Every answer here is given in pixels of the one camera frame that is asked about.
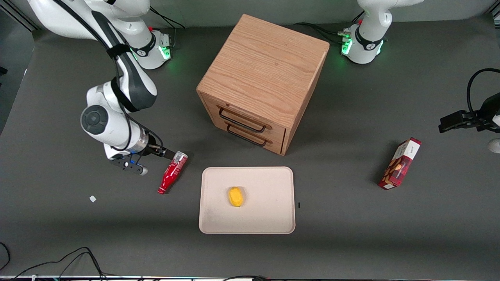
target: gray tabletop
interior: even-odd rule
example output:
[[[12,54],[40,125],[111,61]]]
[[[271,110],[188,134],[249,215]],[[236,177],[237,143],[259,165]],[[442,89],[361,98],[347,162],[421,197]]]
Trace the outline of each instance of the gray tabletop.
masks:
[[[145,157],[146,176],[124,172],[80,128],[86,91],[114,75],[101,46],[34,35],[0,139],[0,241],[12,252],[4,274],[88,246],[105,272],[120,275],[500,279],[500,154],[487,149],[498,135],[438,131],[441,117],[467,108],[470,76],[500,67],[490,16],[394,23],[368,65],[332,46],[286,156],[215,128],[195,92],[230,32],[178,30],[172,61],[147,71],[158,98],[134,118],[192,155],[168,195],[157,194],[166,159]],[[473,104],[499,89],[495,73],[482,74]],[[409,137],[423,144],[406,179],[382,190],[377,181]],[[290,167],[301,205],[295,231],[201,233],[202,171],[220,166]],[[31,272],[59,274],[67,262]],[[68,273],[95,270],[82,260]]]

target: wooden cabinet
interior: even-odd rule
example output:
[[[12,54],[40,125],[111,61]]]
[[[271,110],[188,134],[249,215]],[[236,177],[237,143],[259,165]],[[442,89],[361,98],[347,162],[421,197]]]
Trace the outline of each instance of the wooden cabinet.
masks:
[[[216,127],[285,155],[329,47],[244,14],[196,91]]]

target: yellow object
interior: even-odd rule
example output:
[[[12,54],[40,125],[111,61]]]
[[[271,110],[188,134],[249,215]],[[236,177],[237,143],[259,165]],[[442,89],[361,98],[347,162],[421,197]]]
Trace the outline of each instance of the yellow object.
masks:
[[[229,202],[235,207],[240,207],[243,204],[243,193],[239,187],[233,186],[227,193]]]

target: black metal handle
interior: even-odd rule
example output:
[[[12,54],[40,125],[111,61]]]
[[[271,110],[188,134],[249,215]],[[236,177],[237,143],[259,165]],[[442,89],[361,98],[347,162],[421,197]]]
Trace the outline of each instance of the black metal handle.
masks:
[[[229,117],[227,117],[227,116],[222,115],[222,112],[223,112],[223,111],[224,111],[224,108],[222,108],[222,107],[221,107],[221,108],[220,108],[220,110],[219,110],[219,116],[220,116],[222,119],[225,119],[225,120],[227,120],[227,121],[229,121],[229,122],[233,122],[234,124],[236,124],[236,125],[238,125],[238,126],[241,126],[241,127],[245,128],[245,129],[248,129],[248,130],[250,130],[250,131],[252,131],[252,132],[255,132],[255,133],[259,133],[259,134],[260,134],[260,133],[264,132],[264,130],[266,129],[266,125],[263,125],[263,126],[262,126],[262,129],[260,129],[260,130],[254,129],[254,128],[252,128],[252,127],[250,127],[250,126],[247,126],[247,125],[245,125],[245,124],[243,124],[243,123],[241,123],[241,122],[238,122],[238,121],[236,121],[236,120],[234,120],[234,119],[231,119],[231,118],[229,118]]]
[[[253,140],[251,140],[251,139],[248,139],[248,138],[246,138],[246,137],[244,137],[244,136],[242,136],[242,135],[239,135],[239,134],[237,134],[237,133],[235,133],[235,132],[233,132],[233,131],[229,130],[229,128],[231,128],[231,124],[227,124],[227,132],[228,132],[229,134],[234,135],[234,136],[236,136],[236,137],[238,137],[238,138],[240,138],[240,139],[244,139],[245,141],[250,142],[250,143],[252,143],[252,144],[254,144],[254,145],[258,146],[258,147],[263,147],[263,146],[265,146],[265,145],[268,143],[268,140],[267,140],[267,139],[264,139],[264,143],[258,143],[258,142],[256,142],[256,141],[253,141]]]

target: ketchup bottle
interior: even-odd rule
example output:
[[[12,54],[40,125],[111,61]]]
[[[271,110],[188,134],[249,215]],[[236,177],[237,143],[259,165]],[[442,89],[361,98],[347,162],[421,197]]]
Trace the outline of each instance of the ketchup bottle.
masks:
[[[163,174],[163,180],[158,188],[159,194],[165,194],[167,189],[169,189],[169,186],[176,181],[187,160],[188,156],[186,154],[177,151],[172,159],[172,162],[170,162],[170,165],[168,165],[168,168],[166,168],[166,171]]]

